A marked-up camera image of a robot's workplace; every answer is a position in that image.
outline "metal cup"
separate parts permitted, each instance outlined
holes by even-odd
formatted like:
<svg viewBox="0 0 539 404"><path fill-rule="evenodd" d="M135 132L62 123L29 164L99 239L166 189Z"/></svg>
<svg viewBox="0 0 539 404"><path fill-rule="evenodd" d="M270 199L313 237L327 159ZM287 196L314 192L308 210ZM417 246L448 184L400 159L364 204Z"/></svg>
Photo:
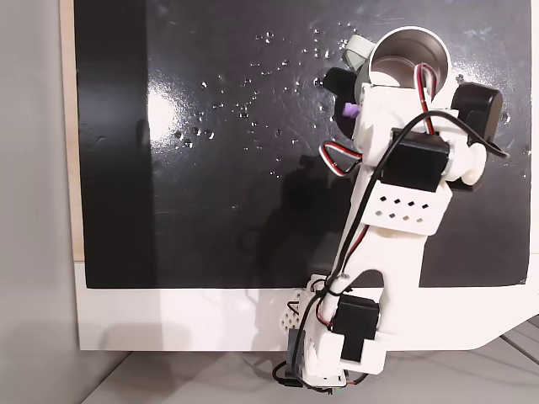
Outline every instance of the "metal cup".
<svg viewBox="0 0 539 404"><path fill-rule="evenodd" d="M344 50L344 61L356 71L356 100L365 82L401 88L414 88L414 67L424 62L437 76L436 92L446 84L451 58L446 44L433 32L420 27L395 29L373 44L353 35Z"/></svg>

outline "cable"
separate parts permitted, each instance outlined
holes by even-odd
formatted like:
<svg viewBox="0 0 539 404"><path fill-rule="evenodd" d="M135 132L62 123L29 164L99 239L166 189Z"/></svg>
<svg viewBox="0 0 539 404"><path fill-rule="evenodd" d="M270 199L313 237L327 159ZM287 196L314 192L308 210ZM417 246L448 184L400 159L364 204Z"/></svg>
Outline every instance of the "cable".
<svg viewBox="0 0 539 404"><path fill-rule="evenodd" d="M299 316L300 312L298 310L296 310L294 307L292 307L292 305L299 305L299 304L300 304L299 301L292 300L292 301L289 301L288 303L286 303L286 307L288 307L290 310L292 310L292 312L295 313L296 316Z"/></svg>
<svg viewBox="0 0 539 404"><path fill-rule="evenodd" d="M317 308L316 308L316 316L317 316L317 320L325 327L328 328L329 331L331 331L331 327L333 326L333 323L332 322L325 322L323 319L320 318L320 305L322 304L323 302L323 298L320 299L317 303Z"/></svg>
<svg viewBox="0 0 539 404"><path fill-rule="evenodd" d="M519 351L521 354L523 354L524 356L526 356L531 362L533 362L534 364L536 364L536 365L539 366L539 359L537 359L536 357L534 357L531 353L529 353L529 352L526 351L525 349L519 347L516 343L514 343L513 341L511 341L510 339L508 339L505 335L500 335L499 338L500 338L502 341L506 341L512 348L516 349L516 350Z"/></svg>
<svg viewBox="0 0 539 404"><path fill-rule="evenodd" d="M423 112L427 112L429 110L429 106L427 104L426 97L424 95L424 84L423 84L423 75L426 73L427 78L430 80L430 101L432 101L435 98L436 95L436 73L434 69L428 65L427 63L419 63L414 68L414 86L417 88L419 92L419 101L421 103L421 109ZM432 125L432 120L430 118L427 118L424 120L425 123L425 129L429 134L434 135L435 134L435 127Z"/></svg>
<svg viewBox="0 0 539 404"><path fill-rule="evenodd" d="M365 234L367 234L367 230L369 230L369 225L365 225L363 227L363 230L361 231L360 235L357 237L357 240L355 241L354 245L352 246L350 251L348 251L348 255L346 256L346 259L344 260L343 271L344 271L344 268L346 268L346 264L350 260L350 257L352 257L352 254L354 253L355 249L360 245L360 243L365 238Z"/></svg>
<svg viewBox="0 0 539 404"><path fill-rule="evenodd" d="M367 378L368 375L369 375L368 373L364 373L363 375L361 375L361 376L358 377L357 379L348 382L347 385L358 385L358 384L361 383L363 380L365 380L365 379Z"/></svg>
<svg viewBox="0 0 539 404"><path fill-rule="evenodd" d="M395 148L398 146L398 144L403 141L404 137L422 120L429 118L431 116L438 116L441 118L444 118L445 120L448 120L453 125L457 126L459 129L463 130L468 134L468 136L472 137L476 142L481 143L485 146L488 152L493 153L497 157L507 158L509 157L509 154L505 151L502 151L497 145L494 143L491 143L489 141L485 141L475 130L470 128L470 126L466 125L464 122L459 120L458 118L455 118L453 115L448 114L444 111L439 110L431 110L428 112L424 112L415 118L413 118L408 124L397 133L397 135L393 138L393 141L387 148L386 152L382 156L382 159L374 169L374 172L372 173L371 179L369 180L369 183L366 186L365 192L363 193L363 198L361 198L360 206L357 210L357 213L355 214L354 221L352 222L352 226L350 227L350 230L348 234L346 235L346 238L344 239L343 246L339 252L339 259L337 261L337 265L335 266L335 270L328 276L328 279L326 281L326 287L329 289L331 287L331 284L337 278L339 273L342 269L344 269L344 266L347 264L348 259L350 258L348 254L348 249L350 244L352 243L352 239L354 238L354 234L357 231L358 227L361 223L361 218L363 217L363 213L365 212L367 203L369 202L369 198L371 197L372 190L374 189L376 185L376 181L382 177L382 171L384 167L387 164L387 161L389 160L389 157L392 155Z"/></svg>
<svg viewBox="0 0 539 404"><path fill-rule="evenodd" d="M281 362L280 364L278 364L277 366L273 368L273 370L271 371L271 376L273 377L273 379L280 385L285 385L287 387L303 387L302 384L296 379L288 379L285 377L279 377L277 375L277 372L279 371L279 369L285 366L286 366L286 361Z"/></svg>
<svg viewBox="0 0 539 404"><path fill-rule="evenodd" d="M314 282L311 283L311 292L314 292L314 285L317 284L317 283L320 283L320 282L323 282L324 280L326 280L325 278L320 278L320 279L317 279L315 280Z"/></svg>
<svg viewBox="0 0 539 404"><path fill-rule="evenodd" d="M329 155L328 153L329 148L347 157L355 159L355 162L348 169L343 170ZM325 141L318 148L318 152L320 153L320 156L322 157L326 165L329 167L329 169L338 177L344 177L345 175L350 174L354 170L355 166L357 166L361 162L361 158L362 158L362 155L360 153L353 151L349 149L348 147L342 146L339 143L336 143L334 141Z"/></svg>
<svg viewBox="0 0 539 404"><path fill-rule="evenodd" d="M303 330L305 329L305 323L307 322L307 316L309 314L309 311L311 311L312 305L314 305L314 302L320 299L322 295L316 294L314 295L309 302L307 303L307 306L305 307L305 312L303 313L302 322L300 323L299 328L297 329L297 338L296 343L294 344L294 351L292 352L292 373L296 379L299 380L302 385L304 385L307 389L314 390L318 393L330 393L332 392L332 389L322 389L320 387L314 387L313 385L309 385L304 379L302 379L296 372L296 360L297 360L297 351L300 347L300 339L302 338Z"/></svg>

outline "white mounting plate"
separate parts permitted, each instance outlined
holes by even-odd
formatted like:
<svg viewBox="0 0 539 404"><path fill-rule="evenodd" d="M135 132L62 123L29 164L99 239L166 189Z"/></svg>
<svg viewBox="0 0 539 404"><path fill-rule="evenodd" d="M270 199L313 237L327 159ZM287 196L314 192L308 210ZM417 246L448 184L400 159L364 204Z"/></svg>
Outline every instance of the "white mounting plate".
<svg viewBox="0 0 539 404"><path fill-rule="evenodd" d="M111 351L285 351L278 319L291 290L92 290L75 264L80 348ZM483 346L539 312L539 255L526 284L502 288L418 289L411 327L386 336L387 350L461 350ZM378 300L380 289L354 290Z"/></svg>

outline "grey wall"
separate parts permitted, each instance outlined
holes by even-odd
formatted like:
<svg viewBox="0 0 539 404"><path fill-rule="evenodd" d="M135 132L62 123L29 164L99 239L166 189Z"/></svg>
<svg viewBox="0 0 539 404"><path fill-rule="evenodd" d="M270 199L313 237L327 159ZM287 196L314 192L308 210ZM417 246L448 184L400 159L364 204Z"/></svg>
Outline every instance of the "grey wall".
<svg viewBox="0 0 539 404"><path fill-rule="evenodd" d="M125 357L79 352L57 0L0 2L0 403L79 403Z"/></svg>

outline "purple part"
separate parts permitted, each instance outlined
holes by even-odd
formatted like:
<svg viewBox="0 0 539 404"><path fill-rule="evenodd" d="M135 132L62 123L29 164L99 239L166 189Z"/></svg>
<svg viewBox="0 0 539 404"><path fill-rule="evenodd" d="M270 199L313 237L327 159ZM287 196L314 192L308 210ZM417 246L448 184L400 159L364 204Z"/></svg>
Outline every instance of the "purple part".
<svg viewBox="0 0 539 404"><path fill-rule="evenodd" d="M358 104L346 103L344 104L343 116L346 118L357 118L360 114L360 106Z"/></svg>

